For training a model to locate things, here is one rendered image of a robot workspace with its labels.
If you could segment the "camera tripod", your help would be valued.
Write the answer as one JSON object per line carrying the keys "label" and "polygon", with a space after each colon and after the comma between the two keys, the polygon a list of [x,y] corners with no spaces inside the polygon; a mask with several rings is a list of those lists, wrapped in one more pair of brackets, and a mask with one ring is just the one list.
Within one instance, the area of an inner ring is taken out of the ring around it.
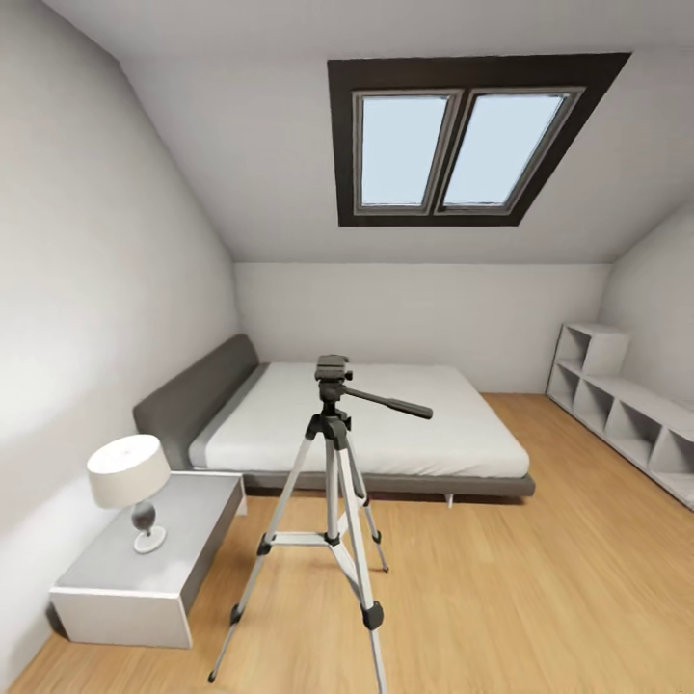
{"label": "camera tripod", "polygon": [[[269,554],[272,545],[282,545],[283,547],[326,547],[333,553],[336,562],[342,570],[342,573],[346,576],[354,595],[359,601],[363,615],[363,624],[369,630],[379,694],[387,694],[387,683],[385,680],[385,671],[383,669],[383,660],[381,658],[379,636],[377,634],[377,627],[383,623],[385,615],[381,604],[379,601],[373,600],[371,593],[371,583],[360,530],[359,512],[361,508],[365,509],[368,517],[368,522],[372,531],[371,537],[377,546],[385,572],[388,572],[388,566],[380,546],[381,532],[376,528],[375,521],[373,520],[370,507],[370,496],[363,484],[357,454],[351,439],[352,417],[348,417],[347,413],[338,409],[335,403],[340,401],[341,395],[349,394],[367,401],[386,405],[397,412],[411,414],[427,420],[430,420],[433,416],[433,410],[414,403],[379,397],[346,387],[343,384],[345,380],[349,382],[353,380],[353,370],[345,372],[347,362],[348,357],[345,356],[319,356],[315,380],[319,381],[319,397],[320,401],[323,401],[324,404],[323,411],[320,414],[315,414],[307,427],[306,438],[296,463],[291,470],[285,489],[283,489],[278,508],[276,509],[267,533],[263,535],[259,543],[259,548],[257,549],[257,562],[248,586],[246,587],[246,591],[244,591],[244,596],[242,600],[240,600],[240,603],[235,604],[230,612],[230,623],[232,627],[230,628],[225,645],[221,650],[221,655],[217,658],[215,669],[209,674],[208,680],[211,682],[216,678],[217,670],[225,655],[230,637],[244,613],[246,600],[254,586],[254,581],[263,562],[263,558],[266,554]],[[328,531],[318,533],[314,531],[278,533],[277,527],[279,526],[280,518],[282,517],[288,498],[292,494],[301,468],[306,460],[307,453],[317,433],[324,434],[324,439],[326,440]],[[337,492],[339,488],[341,488],[343,492],[346,509],[346,513],[342,516],[341,520],[338,519]],[[354,558],[348,554],[346,547],[342,543],[342,539],[347,531],[350,531]]]}

